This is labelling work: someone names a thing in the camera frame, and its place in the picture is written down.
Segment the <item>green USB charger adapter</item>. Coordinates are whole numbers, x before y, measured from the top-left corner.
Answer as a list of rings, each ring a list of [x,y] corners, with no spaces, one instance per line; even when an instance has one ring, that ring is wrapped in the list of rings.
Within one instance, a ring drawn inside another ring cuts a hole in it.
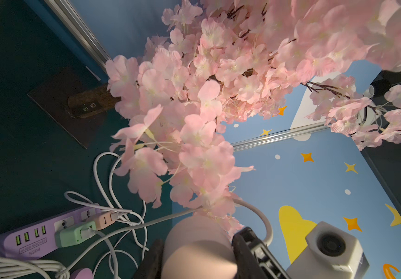
[[[55,233],[55,244],[58,248],[66,248],[83,243],[95,235],[97,230],[94,221],[72,225]]]

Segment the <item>purple power strip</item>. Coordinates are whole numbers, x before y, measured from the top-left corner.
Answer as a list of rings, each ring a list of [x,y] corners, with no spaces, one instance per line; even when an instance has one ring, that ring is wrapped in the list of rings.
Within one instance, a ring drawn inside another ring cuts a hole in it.
[[[37,260],[58,249],[55,233],[79,224],[100,209],[79,207],[27,226],[0,234],[0,257],[15,260]]]

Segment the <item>pink USB charger adapter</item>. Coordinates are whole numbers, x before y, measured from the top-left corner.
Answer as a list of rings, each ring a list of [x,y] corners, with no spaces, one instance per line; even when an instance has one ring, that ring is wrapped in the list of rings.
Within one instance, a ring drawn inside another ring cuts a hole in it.
[[[94,223],[93,229],[103,230],[114,224],[119,219],[118,212],[101,212],[87,219],[88,222]]]

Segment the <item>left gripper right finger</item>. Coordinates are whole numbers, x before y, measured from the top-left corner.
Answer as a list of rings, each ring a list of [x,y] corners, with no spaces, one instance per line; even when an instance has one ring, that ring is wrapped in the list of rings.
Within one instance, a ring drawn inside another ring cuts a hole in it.
[[[236,233],[232,248],[237,264],[235,279],[290,279],[250,227]]]

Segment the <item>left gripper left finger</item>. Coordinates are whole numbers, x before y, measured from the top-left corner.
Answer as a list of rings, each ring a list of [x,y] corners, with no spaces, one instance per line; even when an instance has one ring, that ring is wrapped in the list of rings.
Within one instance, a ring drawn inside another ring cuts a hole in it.
[[[157,239],[142,260],[132,279],[161,279],[164,241]]]

